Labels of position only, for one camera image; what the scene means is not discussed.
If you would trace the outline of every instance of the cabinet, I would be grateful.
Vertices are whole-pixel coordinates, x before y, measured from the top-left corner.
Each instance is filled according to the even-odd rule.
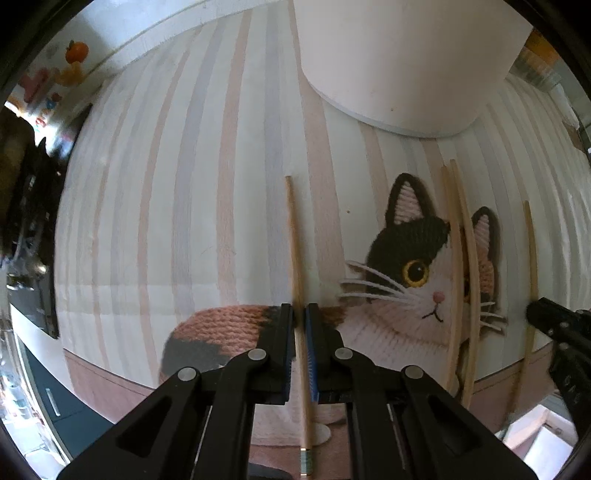
[[[73,457],[79,455],[113,424],[82,403],[25,348],[31,376],[47,411],[48,422]]]

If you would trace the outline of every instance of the cat ear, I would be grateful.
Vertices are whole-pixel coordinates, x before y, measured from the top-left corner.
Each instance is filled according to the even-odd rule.
[[[476,246],[487,253],[489,260],[492,258],[492,245],[496,237],[496,217],[488,207],[480,207],[472,215],[474,239]]]
[[[400,225],[430,216],[433,211],[429,196],[423,184],[410,173],[396,178],[386,210],[386,226]]]

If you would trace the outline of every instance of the wall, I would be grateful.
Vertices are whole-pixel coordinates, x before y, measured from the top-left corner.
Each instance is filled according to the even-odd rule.
[[[31,63],[7,106],[33,125],[38,140],[51,139],[105,79],[165,40],[268,1],[94,0]]]

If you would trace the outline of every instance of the cartoon cat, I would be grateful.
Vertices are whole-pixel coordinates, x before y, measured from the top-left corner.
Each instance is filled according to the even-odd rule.
[[[491,219],[492,213],[485,208],[473,218],[488,313],[492,313],[495,285],[489,255]],[[416,364],[442,382],[452,326],[450,226],[434,214],[419,179],[408,173],[397,177],[385,227],[373,241],[366,263],[348,261],[347,265],[361,276],[342,281],[345,302],[323,307],[324,320],[339,330],[346,346],[377,365],[400,370]],[[229,306],[195,313],[166,342],[161,379],[188,365],[200,371],[224,365],[234,355],[254,348],[260,329],[272,325],[277,317],[278,307],[267,306]],[[286,406],[257,406],[253,444],[298,445],[299,396],[294,382]],[[330,437],[327,425],[343,418],[342,406],[315,406],[315,443],[325,442]]]

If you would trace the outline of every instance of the cat eye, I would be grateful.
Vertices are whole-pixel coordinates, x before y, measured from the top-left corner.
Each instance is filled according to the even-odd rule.
[[[422,260],[411,260],[404,265],[402,278],[409,287],[422,287],[429,278],[429,268]]]

